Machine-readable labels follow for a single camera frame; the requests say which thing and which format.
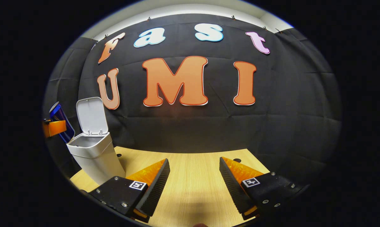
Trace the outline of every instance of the white wall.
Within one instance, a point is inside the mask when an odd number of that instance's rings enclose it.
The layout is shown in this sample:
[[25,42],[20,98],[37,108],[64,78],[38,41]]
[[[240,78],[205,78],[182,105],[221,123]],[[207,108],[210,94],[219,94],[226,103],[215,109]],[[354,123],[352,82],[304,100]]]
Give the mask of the white wall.
[[275,30],[275,32],[278,32],[276,29],[282,31],[285,29],[292,28],[291,25],[289,25],[287,22],[283,21],[282,19],[274,16],[271,13],[266,13],[260,18],[265,24],[267,24],[268,27]]
[[223,7],[217,5],[210,4],[176,4],[176,5],[167,5],[159,8],[154,8],[151,10],[143,11],[144,9],[148,9],[155,5],[164,5],[164,4],[172,4],[176,2],[211,2],[212,0],[160,0],[160,1],[151,1],[144,0],[120,11],[117,11],[113,15],[105,18],[100,21],[85,33],[83,33],[83,37],[94,38],[95,40],[100,40],[104,38],[106,34],[112,34],[118,30],[121,30],[125,27],[131,26],[133,24],[137,24],[139,22],[145,21],[148,17],[157,18],[164,17],[168,15],[175,14],[186,14],[186,13],[202,13],[202,14],[212,14],[219,15],[223,17],[231,18],[232,15],[235,16],[236,19],[243,20],[245,22],[254,24],[259,27],[266,27],[267,30],[275,33],[278,32],[275,28],[281,30],[291,28],[289,24],[282,21],[281,19],[275,17],[274,15],[267,13],[265,10],[258,8],[249,3],[245,3],[239,0],[222,0],[216,1],[216,3],[230,6]]

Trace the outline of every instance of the white letter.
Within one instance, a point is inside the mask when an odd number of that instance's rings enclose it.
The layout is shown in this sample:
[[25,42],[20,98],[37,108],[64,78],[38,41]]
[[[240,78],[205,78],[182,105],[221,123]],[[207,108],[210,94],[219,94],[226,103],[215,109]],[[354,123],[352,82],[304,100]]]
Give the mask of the white letter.
[[135,47],[143,47],[148,44],[155,45],[164,41],[165,37],[163,35],[164,28],[157,27],[149,29],[140,34],[140,38],[134,43]]
[[197,24],[194,29],[198,31],[196,38],[200,41],[218,42],[223,39],[222,27],[216,24]]

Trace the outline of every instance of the black textured pad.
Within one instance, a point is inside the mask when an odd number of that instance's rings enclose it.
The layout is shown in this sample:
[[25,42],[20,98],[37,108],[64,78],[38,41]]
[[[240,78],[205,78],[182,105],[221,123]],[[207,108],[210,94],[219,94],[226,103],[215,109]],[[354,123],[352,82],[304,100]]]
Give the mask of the black textured pad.
[[157,207],[159,199],[161,198],[161,194],[163,192],[167,178],[169,177],[169,173],[169,161],[166,158],[151,186],[149,186],[144,196],[138,202],[136,206],[137,210],[148,216],[154,215],[155,208]]
[[294,184],[289,179],[279,174],[272,175],[272,173],[244,180],[241,183],[241,187],[255,202],[262,214],[283,207],[302,189],[302,185]]
[[[105,206],[130,216],[134,206],[143,197],[147,188],[148,185],[144,182],[114,176],[89,194],[103,202]],[[127,204],[126,207],[121,205],[123,202]]]
[[232,197],[232,201],[234,201],[239,213],[245,213],[247,210],[252,208],[254,204],[243,191],[242,187],[238,184],[222,157],[219,158],[219,171],[221,172],[226,188],[228,189],[229,194]]

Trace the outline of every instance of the open lid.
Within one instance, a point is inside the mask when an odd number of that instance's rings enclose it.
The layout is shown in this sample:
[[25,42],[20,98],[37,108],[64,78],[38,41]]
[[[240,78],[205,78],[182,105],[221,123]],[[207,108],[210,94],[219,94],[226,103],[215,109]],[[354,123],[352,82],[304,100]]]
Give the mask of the open lid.
[[106,134],[109,130],[103,101],[99,97],[81,99],[76,102],[76,114],[80,128],[85,134]]

